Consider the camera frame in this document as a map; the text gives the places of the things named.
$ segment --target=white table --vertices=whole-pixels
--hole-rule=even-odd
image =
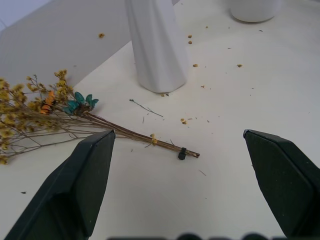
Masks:
[[[201,156],[180,161],[168,150],[116,139],[90,239],[176,238],[185,232],[203,238],[238,239],[252,231],[282,236],[242,133],[254,129],[287,138],[320,166],[320,4],[287,0],[279,15],[261,24],[233,20],[223,0],[181,0],[174,9],[185,43],[192,34],[191,64],[199,66],[185,86],[169,97],[139,86],[128,43],[76,90],[100,99],[101,117]],[[129,99],[164,118],[147,115]],[[181,118],[192,120],[183,125]],[[76,144],[46,147],[0,167],[0,239]]]

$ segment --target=white table surface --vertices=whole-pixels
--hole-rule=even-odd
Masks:
[[[180,161],[174,152],[116,139],[91,240],[185,232],[283,235],[242,134],[253,129],[289,139],[320,166],[320,4],[287,0],[275,18],[244,24],[230,17],[227,3],[181,0],[174,7],[186,44],[192,34],[186,47],[199,67],[169,97],[138,85],[131,43],[76,86],[100,99],[101,117],[201,154]],[[129,99],[164,118],[147,115]],[[181,118],[193,119],[183,125]],[[76,144],[45,147],[0,166],[0,239]]]

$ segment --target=bundle of stems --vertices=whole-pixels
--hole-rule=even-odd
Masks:
[[[30,92],[23,92],[24,85],[12,88],[0,78],[0,164],[7,164],[16,155],[39,148],[85,138],[102,130],[115,130],[120,138],[140,141],[174,152],[182,148],[139,134],[104,118],[90,113],[98,99],[89,94],[86,99],[74,92],[66,81],[66,70],[54,73],[59,81],[47,89],[38,82],[36,75],[27,77]],[[26,94],[36,93],[39,97],[27,103]],[[44,144],[39,138],[51,135],[68,135],[67,140],[55,140]],[[188,156],[199,157],[199,153],[186,150]]]

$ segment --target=white vase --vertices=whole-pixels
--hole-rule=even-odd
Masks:
[[[126,0],[125,6],[139,83],[155,93],[181,87],[190,66],[172,0]]]
[[[232,0],[231,14],[244,22],[262,22],[273,18],[282,0]]]

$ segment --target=white ceramic pot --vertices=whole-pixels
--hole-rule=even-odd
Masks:
[[[232,0],[231,14],[244,22],[262,22],[273,18],[282,0]]]

